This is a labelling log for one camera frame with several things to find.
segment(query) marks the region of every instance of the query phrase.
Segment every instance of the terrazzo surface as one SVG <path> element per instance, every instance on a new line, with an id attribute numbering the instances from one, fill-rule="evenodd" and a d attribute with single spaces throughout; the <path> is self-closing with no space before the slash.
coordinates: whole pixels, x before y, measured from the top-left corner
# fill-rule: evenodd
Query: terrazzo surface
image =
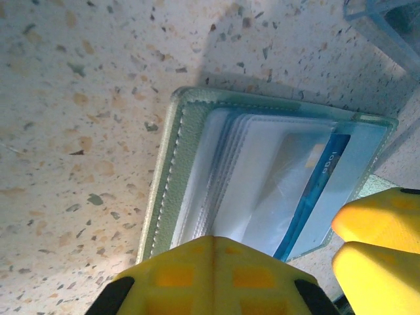
<path id="1" fill-rule="evenodd" d="M 419 84 L 343 20 L 342 6 L 0 1 L 0 314 L 82 314 L 134 264 L 180 86 L 398 118 L 375 172 L 419 187 Z M 322 270 L 311 266 L 302 268 Z"/>

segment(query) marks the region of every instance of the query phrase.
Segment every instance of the card holder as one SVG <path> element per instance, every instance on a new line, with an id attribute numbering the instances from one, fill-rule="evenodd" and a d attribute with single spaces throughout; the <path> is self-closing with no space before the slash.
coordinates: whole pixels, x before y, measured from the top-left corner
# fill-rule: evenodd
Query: card holder
<path id="1" fill-rule="evenodd" d="M 281 260 L 325 245 L 331 216 L 358 193 L 396 124 L 318 104 L 178 90 L 137 261 L 206 234 Z M 337 137 L 347 141 L 330 161 Z"/>

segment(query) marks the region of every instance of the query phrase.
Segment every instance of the yellow plastic part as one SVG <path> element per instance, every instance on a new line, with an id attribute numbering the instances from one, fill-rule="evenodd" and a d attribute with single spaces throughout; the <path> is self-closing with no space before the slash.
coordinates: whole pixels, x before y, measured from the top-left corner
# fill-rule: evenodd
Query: yellow plastic part
<path id="1" fill-rule="evenodd" d="M 420 253 L 420 195 L 391 188 L 345 205 L 332 228 L 356 241 Z"/>
<path id="2" fill-rule="evenodd" d="M 352 241 L 333 270 L 357 315 L 420 314 L 420 255 Z"/>
<path id="3" fill-rule="evenodd" d="M 135 282 L 118 315 L 310 315 L 294 281 L 317 284 L 303 271 L 213 236 L 144 261 L 115 280 L 125 276 Z"/>

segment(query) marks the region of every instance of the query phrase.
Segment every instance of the transparent plastic object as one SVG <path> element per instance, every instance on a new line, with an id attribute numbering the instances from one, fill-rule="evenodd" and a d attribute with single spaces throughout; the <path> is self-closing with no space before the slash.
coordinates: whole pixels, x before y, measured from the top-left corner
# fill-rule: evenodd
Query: transparent plastic object
<path id="1" fill-rule="evenodd" d="M 344 17 L 416 80 L 420 80 L 419 0 L 347 0 Z"/>
<path id="2" fill-rule="evenodd" d="M 215 235 L 272 255 L 335 126 L 324 119 L 215 110 L 201 136 L 171 247 Z"/>
<path id="3" fill-rule="evenodd" d="M 331 230 L 331 221 L 338 209 L 351 198 L 358 179 L 363 176 L 366 163 L 374 158 L 385 131 L 383 126 L 367 123 L 347 122 L 337 127 L 336 132 L 351 135 L 351 138 L 288 259 L 299 257 L 324 243 Z"/>

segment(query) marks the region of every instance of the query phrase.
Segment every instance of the green wallet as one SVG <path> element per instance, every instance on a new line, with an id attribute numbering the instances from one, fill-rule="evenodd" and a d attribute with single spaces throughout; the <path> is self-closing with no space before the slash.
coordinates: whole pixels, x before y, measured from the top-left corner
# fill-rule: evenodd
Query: green wallet
<path id="1" fill-rule="evenodd" d="M 329 106 L 183 87 L 167 111 L 141 262 L 213 234 L 281 260 L 328 242 L 397 121 Z"/>

